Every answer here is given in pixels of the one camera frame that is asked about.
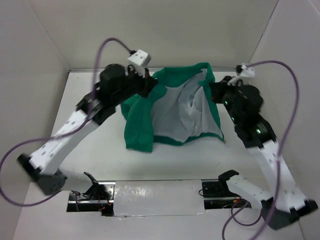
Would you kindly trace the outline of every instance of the gray wall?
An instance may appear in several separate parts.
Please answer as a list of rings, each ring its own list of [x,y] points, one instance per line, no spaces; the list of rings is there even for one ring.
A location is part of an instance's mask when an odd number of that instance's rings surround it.
[[[0,1],[0,156],[13,145],[48,136],[56,118],[69,68],[25,0]],[[17,156],[38,144],[19,148],[0,176],[1,186],[24,202],[29,179]],[[12,239],[21,208],[0,197],[0,238]]]
[[[277,0],[28,0],[71,68],[92,68],[97,48],[118,37],[153,57],[150,67],[249,61]],[[101,67],[127,64],[111,43]]]
[[[320,205],[320,1],[279,0],[251,62],[275,59],[293,68],[300,83],[299,110],[284,159],[309,198]],[[264,97],[263,115],[282,137],[292,113],[295,89],[288,71],[277,65],[256,67],[254,84]],[[319,239],[320,211],[301,219],[305,240]]]

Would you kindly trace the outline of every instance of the white table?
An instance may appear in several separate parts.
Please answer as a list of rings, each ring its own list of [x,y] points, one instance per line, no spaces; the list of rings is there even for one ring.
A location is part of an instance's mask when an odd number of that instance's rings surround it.
[[[218,80],[234,73],[217,72]],[[53,132],[56,132],[74,110],[75,104],[89,91],[92,74],[71,72],[65,87]],[[125,149],[125,120],[117,113],[90,134],[62,164],[63,169],[89,172],[97,180],[182,180],[215,179],[234,169],[255,184],[265,187],[262,172],[255,159],[247,153],[233,130],[224,108],[219,107],[222,130],[227,143],[214,138],[195,140],[185,146],[156,144],[153,152],[141,153]],[[25,207],[15,231],[14,240],[220,240],[229,209],[209,210],[199,215],[147,217],[102,217],[98,212],[66,212],[69,193],[64,191],[36,207]],[[42,199],[43,194],[31,183],[25,202]],[[238,219],[253,222],[259,213],[245,209]],[[250,238],[258,227],[242,227],[231,221],[228,240]],[[303,240],[296,223],[280,231],[270,228],[261,240]]]

